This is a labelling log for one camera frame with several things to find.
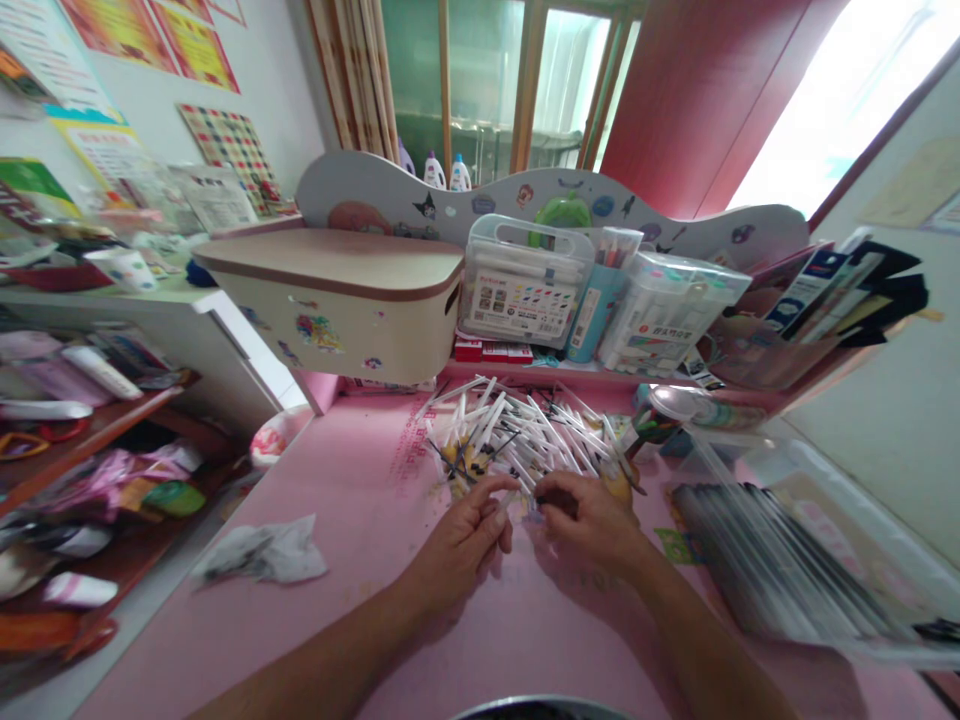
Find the left hand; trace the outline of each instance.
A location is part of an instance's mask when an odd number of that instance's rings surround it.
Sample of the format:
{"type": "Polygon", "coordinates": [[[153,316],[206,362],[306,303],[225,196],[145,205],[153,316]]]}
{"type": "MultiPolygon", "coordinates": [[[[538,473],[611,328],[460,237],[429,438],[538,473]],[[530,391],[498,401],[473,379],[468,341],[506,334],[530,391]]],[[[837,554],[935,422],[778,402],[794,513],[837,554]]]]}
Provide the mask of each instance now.
{"type": "Polygon", "coordinates": [[[490,497],[498,490],[519,490],[508,475],[485,478],[455,503],[430,533],[397,584],[411,598],[426,604],[428,613],[440,613],[466,597],[477,576],[496,554],[497,547],[513,549],[513,526],[506,509],[490,497]]]}

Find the beige storage box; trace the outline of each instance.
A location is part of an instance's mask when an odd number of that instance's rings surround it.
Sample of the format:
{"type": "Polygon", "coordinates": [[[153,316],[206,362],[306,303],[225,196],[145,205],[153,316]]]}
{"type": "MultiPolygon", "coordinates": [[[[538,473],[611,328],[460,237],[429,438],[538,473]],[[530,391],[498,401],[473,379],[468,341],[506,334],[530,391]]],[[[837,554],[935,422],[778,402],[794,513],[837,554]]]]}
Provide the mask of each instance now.
{"type": "Polygon", "coordinates": [[[291,368],[411,384],[450,358],[463,269],[455,245],[297,228],[193,255],[291,368]]]}

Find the pink desk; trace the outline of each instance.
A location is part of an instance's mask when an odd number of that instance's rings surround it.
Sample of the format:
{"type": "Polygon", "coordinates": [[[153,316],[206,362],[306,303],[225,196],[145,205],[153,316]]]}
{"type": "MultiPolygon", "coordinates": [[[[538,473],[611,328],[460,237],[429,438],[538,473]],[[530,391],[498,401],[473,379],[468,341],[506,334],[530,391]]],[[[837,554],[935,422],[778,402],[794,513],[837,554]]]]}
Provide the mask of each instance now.
{"type": "MultiPolygon", "coordinates": [[[[585,398],[627,412],[623,393],[585,398]]],[[[294,648],[391,582],[448,503],[432,459],[418,451],[413,412],[424,400],[340,399],[310,425],[226,529],[317,513],[330,572],[294,587],[231,579],[179,587],[77,712],[77,720],[180,718],[294,648]]],[[[643,527],[673,527],[661,468],[636,497],[643,527]]],[[[520,518],[515,550],[467,603],[399,663],[361,717],[443,720],[510,695],[579,696],[644,720],[686,717],[654,627],[622,585],[589,565],[535,549],[520,518]]],[[[718,606],[702,569],[683,574],[718,606]]],[[[950,715],[909,670],[853,667],[827,651],[745,641],[805,718],[950,715]]]]}

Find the hand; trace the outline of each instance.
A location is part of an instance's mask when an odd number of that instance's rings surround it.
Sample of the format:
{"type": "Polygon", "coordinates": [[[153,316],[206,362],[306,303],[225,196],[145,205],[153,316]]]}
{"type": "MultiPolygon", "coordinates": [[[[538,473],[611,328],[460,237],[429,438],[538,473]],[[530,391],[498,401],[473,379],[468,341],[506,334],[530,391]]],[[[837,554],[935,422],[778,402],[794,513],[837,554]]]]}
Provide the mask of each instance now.
{"type": "Polygon", "coordinates": [[[636,571],[647,546],[636,516],[596,478],[552,472],[535,490],[547,530],[621,578],[636,571]]]}
{"type": "Polygon", "coordinates": [[[466,597],[497,547],[507,554],[513,549],[507,511],[490,494],[519,489],[520,483],[508,475],[480,481],[440,518],[397,583],[423,601],[429,613],[443,612],[466,597]]]}

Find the checkered poster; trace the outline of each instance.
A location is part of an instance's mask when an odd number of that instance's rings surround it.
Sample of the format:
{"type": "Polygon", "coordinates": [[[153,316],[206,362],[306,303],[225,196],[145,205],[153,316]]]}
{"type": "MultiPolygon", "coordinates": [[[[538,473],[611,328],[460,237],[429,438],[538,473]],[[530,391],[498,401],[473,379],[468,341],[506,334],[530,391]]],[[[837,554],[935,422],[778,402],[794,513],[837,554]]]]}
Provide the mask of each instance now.
{"type": "Polygon", "coordinates": [[[226,163],[233,165],[254,210],[261,217],[269,216],[270,211],[260,193],[260,182],[266,180],[276,184],[277,179],[263,154],[250,118],[196,105],[178,104],[177,108],[206,161],[218,167],[226,163]]]}

